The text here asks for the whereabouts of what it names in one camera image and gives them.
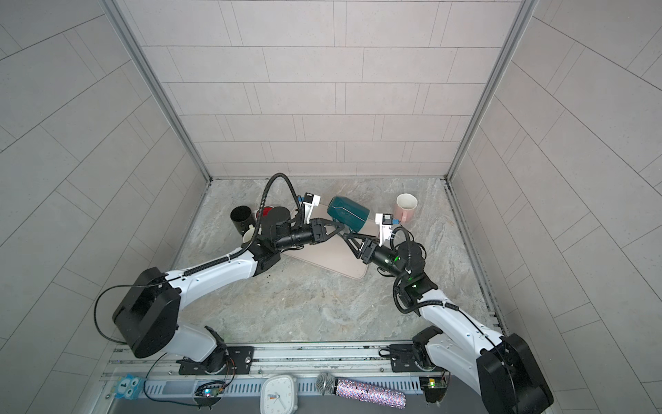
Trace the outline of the dark green faceted mug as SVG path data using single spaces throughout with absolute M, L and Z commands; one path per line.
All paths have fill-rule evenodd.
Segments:
M 368 220 L 370 210 L 343 196 L 335 196 L 329 202 L 327 214 L 336 222 L 344 224 L 349 231 L 359 233 Z

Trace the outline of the pink faceted mug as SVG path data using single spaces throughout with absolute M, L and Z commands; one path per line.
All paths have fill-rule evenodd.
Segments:
M 394 216 L 400 224 L 410 222 L 418 206 L 417 198 L 409 193 L 398 195 Z

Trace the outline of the white mug red inside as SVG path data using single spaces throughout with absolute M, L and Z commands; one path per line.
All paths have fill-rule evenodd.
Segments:
M 270 206 L 270 205 L 265 206 L 262 210 L 257 209 L 257 210 L 254 212 L 255 219 L 258 219 L 259 217 L 265 217 L 266 215 L 269 214 L 269 212 L 270 212 L 272 209 L 273 209 L 273 207 Z

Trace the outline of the black mug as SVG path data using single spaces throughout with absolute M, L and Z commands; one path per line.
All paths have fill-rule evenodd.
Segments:
M 247 205 L 240 205 L 231 210 L 230 219 L 241 236 L 245 236 L 256 225 L 253 210 Z

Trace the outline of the light green mug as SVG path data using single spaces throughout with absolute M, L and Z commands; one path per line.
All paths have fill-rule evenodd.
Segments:
M 250 226 L 246 233 L 243 235 L 242 241 L 244 243 L 249 243 L 252 240 L 254 233 L 255 227 Z

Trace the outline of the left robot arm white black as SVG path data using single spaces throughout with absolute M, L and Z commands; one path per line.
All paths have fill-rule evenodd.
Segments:
M 143 271 L 112 315 L 120 332 L 116 342 L 131 348 L 137 358 L 158 352 L 182 356 L 199 371 L 216 373 L 229 352 L 220 335 L 209 326 L 198 328 L 180 321 L 179 313 L 194 301 L 236 281 L 262 274 L 276 264 L 284 251 L 325 243 L 341 233 L 344 224 L 311 218 L 315 195 L 294 196 L 294 213 L 284 207 L 265 213 L 242 205 L 230 218 L 243 236 L 239 248 L 210 262 L 184 270 Z

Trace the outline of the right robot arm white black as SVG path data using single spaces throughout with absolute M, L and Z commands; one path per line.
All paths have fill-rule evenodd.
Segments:
M 399 312 L 430 322 L 413 340 L 417 364 L 449 371 L 480 395 L 489 413 L 543 413 L 551 407 L 553 393 L 527 342 L 486 327 L 455 305 L 426 274 L 426 248 L 410 231 L 396 231 L 405 237 L 399 244 L 353 232 L 342 238 L 358 260 L 393 279 Z

